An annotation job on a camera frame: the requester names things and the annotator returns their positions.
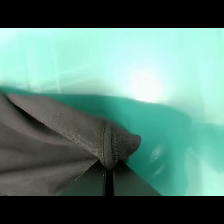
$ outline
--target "plastic surface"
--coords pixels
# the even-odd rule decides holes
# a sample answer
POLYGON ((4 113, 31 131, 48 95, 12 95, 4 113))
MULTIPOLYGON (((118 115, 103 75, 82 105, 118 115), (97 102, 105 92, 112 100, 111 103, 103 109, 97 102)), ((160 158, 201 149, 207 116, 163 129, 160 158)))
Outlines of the plastic surface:
POLYGON ((0 29, 0 84, 142 136, 128 164, 163 195, 224 195, 223 55, 215 28, 0 29))

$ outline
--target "bright white spot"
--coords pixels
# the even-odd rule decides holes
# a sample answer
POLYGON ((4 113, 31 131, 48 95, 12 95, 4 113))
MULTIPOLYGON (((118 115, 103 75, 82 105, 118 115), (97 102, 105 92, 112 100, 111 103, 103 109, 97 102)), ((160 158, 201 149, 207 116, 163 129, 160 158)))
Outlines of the bright white spot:
POLYGON ((135 69, 131 72, 129 88, 132 98, 156 103, 162 96, 163 87, 158 74, 150 69, 135 69))

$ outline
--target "green surface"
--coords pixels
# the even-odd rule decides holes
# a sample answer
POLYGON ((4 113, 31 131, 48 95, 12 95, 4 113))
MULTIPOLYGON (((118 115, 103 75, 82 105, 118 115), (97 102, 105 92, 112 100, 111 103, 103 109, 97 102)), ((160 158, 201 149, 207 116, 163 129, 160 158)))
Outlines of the green surface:
POLYGON ((223 29, 0 29, 0 83, 139 134, 129 166, 160 193, 224 195, 223 44, 223 29))

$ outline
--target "turquoise background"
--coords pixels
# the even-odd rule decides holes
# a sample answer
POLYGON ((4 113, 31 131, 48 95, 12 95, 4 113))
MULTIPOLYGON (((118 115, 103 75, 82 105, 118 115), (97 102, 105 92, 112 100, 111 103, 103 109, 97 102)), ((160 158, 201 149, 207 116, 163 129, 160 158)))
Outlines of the turquoise background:
POLYGON ((223 41, 215 28, 0 29, 0 83, 139 134, 128 164, 162 194, 224 195, 223 41))

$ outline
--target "dark fabric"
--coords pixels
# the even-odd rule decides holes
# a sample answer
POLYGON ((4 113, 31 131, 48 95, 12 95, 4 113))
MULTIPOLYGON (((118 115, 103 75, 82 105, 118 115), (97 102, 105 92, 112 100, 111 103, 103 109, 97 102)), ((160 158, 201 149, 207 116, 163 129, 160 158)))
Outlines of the dark fabric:
POLYGON ((46 96, 0 95, 0 195, 58 195, 97 160, 108 169, 140 137, 46 96))

